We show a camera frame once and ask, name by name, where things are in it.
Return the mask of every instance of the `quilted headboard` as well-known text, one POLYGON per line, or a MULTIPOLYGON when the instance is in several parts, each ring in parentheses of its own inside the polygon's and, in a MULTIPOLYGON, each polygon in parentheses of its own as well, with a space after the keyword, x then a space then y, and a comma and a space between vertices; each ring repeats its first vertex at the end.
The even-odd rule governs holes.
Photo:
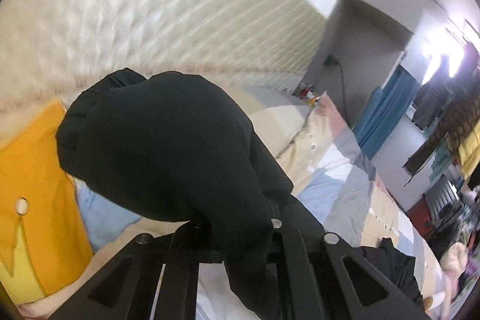
POLYGON ((2 0, 0 112, 127 66, 292 89, 324 25, 306 0, 2 0))

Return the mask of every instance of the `blue curtain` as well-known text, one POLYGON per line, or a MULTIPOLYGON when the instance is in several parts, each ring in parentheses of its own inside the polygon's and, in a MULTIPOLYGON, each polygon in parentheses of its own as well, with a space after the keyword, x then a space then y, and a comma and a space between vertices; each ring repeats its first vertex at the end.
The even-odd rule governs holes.
POLYGON ((353 128, 362 152, 373 158, 407 111, 420 83, 398 66, 384 89, 377 87, 353 128))

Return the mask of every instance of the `silver screw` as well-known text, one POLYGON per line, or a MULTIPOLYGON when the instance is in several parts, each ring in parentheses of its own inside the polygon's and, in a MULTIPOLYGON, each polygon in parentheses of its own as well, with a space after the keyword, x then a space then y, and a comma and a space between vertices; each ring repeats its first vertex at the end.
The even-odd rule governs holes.
POLYGON ((323 237, 328 244, 337 244, 340 241, 340 238, 336 234, 328 233, 323 237))
POLYGON ((151 238, 153 238, 151 234, 143 233, 143 234, 136 235, 135 241, 138 244, 147 244, 151 238))
POLYGON ((274 229, 278 229, 282 226, 282 220, 272 219, 272 225, 274 229))

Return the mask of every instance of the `orange pillow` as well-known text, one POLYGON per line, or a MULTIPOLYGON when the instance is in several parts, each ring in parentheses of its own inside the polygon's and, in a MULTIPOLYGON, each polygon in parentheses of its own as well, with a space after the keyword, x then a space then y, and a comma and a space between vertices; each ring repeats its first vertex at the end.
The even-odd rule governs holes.
POLYGON ((74 184, 58 162, 64 115, 59 100, 50 103, 0 150, 0 280, 15 304, 71 284, 92 258, 74 184))

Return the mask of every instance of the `black cord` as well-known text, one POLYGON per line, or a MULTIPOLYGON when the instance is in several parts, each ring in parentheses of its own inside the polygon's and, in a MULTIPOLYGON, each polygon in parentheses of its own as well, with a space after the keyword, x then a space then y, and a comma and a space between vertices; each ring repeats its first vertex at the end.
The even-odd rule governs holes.
POLYGON ((340 68, 340 79, 342 80, 342 100, 343 100, 343 112, 345 113, 345 122, 349 126, 349 128, 351 128, 350 121, 349 121, 349 115, 346 113, 347 112, 347 106, 346 106, 346 103, 345 103, 345 80, 344 80, 344 76, 343 76, 343 67, 342 67, 342 63, 340 63, 338 60, 337 60, 337 65, 340 68))

